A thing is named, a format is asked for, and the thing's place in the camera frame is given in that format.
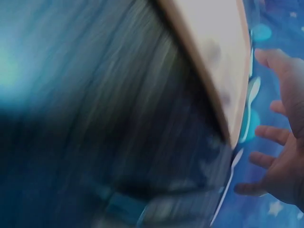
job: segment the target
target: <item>blue fabric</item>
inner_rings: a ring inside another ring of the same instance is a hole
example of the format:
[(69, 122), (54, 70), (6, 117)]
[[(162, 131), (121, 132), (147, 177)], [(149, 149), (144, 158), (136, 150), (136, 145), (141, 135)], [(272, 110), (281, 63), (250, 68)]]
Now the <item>blue fabric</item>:
[[(304, 9), (303, 4), (295, 0), (265, 0), (260, 11), (261, 21), (272, 30), (272, 36), (263, 41), (254, 42), (255, 48), (280, 48), (293, 57), (304, 58)], [(289, 128), (288, 120), (270, 111), (271, 101), (280, 99), (279, 82), (273, 72), (254, 61), (253, 76), (261, 78), (259, 92), (252, 103), (263, 125)], [(248, 135), (253, 134), (249, 128)], [(252, 151), (260, 151), (278, 156), (282, 147), (274, 142), (253, 137), (239, 143), (236, 152), (241, 149), (243, 155), (234, 169), (234, 176), (213, 224), (214, 228), (302, 228), (303, 213), (292, 205), (279, 202), (271, 195), (260, 198), (238, 196), (233, 187), (238, 182), (254, 182), (261, 179), (265, 170), (249, 163)]]

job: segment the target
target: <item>star pattern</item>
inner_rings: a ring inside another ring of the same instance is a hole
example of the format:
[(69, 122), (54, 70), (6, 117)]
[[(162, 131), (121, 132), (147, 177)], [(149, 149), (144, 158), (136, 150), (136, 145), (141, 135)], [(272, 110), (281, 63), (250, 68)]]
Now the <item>star pattern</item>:
[(297, 215), (297, 218), (298, 218), (298, 220), (302, 219), (303, 218), (303, 213), (299, 212), (298, 215)]
[(296, 14), (296, 12), (290, 12), (290, 16), (293, 17), (293, 18), (296, 18), (297, 14)]
[(280, 201), (276, 201), (276, 202), (272, 202), (269, 205), (269, 211), (268, 214), (269, 215), (273, 215), (273, 216), (277, 216), (278, 213), (283, 210), (283, 206), (280, 204)]

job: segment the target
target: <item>hand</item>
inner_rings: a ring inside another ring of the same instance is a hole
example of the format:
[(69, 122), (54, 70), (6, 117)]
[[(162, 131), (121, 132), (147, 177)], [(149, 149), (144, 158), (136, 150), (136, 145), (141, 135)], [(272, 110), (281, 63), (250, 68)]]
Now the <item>hand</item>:
[(282, 101), (270, 108), (285, 115), (291, 132), (272, 126), (258, 126), (256, 136), (272, 140), (284, 148), (275, 158), (260, 152), (250, 154), (251, 163), (267, 169), (257, 183), (240, 183), (235, 192), (261, 196), (270, 193), (277, 199), (304, 210), (304, 61), (287, 56), (281, 50), (256, 50), (258, 62), (272, 69), (280, 81)]

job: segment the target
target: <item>blue blanket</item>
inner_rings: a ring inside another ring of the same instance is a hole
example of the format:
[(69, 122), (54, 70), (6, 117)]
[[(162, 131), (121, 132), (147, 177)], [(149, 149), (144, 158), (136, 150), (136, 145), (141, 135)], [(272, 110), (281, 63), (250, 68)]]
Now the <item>blue blanket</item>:
[[(256, 11), (257, 1), (245, 2), (248, 24), (253, 31), (253, 47), (280, 48), (293, 57), (304, 58), (304, 3), (296, 0), (265, 0), (258, 4), (259, 12)], [(248, 107), (250, 90), (257, 89), (253, 89), (254, 86), (258, 87), (258, 93), (253, 95), (254, 100)], [(282, 150), (280, 145), (254, 136), (254, 129), (259, 124), (289, 128), (288, 120), (284, 116), (269, 109), (271, 101), (276, 99), (280, 99), (280, 92), (275, 74), (254, 60), (240, 134), (240, 139), (245, 134), (245, 141), (236, 148), (236, 153), (243, 153), (234, 168), (234, 175), (213, 224), (214, 228), (304, 227), (303, 213), (296, 206), (284, 204), (269, 194), (253, 198), (238, 196), (233, 192), (236, 183), (257, 181), (265, 173), (262, 168), (249, 163), (248, 156), (252, 151), (277, 156)]]

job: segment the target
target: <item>finger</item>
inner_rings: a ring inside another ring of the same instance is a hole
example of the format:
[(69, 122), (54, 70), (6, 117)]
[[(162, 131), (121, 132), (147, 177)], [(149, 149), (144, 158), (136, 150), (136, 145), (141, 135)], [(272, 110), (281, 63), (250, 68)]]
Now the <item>finger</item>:
[(234, 192), (246, 196), (263, 196), (267, 194), (261, 183), (239, 183), (234, 187)]
[(257, 61), (271, 68), (280, 81), (281, 98), (284, 104), (290, 127), (295, 138), (304, 137), (304, 122), (301, 121), (304, 109), (304, 61), (291, 58), (283, 51), (257, 49)]
[(252, 164), (268, 169), (272, 163), (276, 160), (275, 157), (263, 154), (261, 152), (252, 152), (249, 156), (249, 160)]
[(265, 139), (269, 139), (284, 146), (287, 142), (289, 131), (284, 128), (261, 125), (256, 128), (255, 135)]
[(286, 116), (286, 110), (281, 100), (271, 102), (270, 109), (275, 113), (280, 113)]
[(287, 76), (286, 71), (292, 70), (292, 58), (280, 49), (256, 49), (255, 57), (260, 64), (273, 69), (280, 80)]

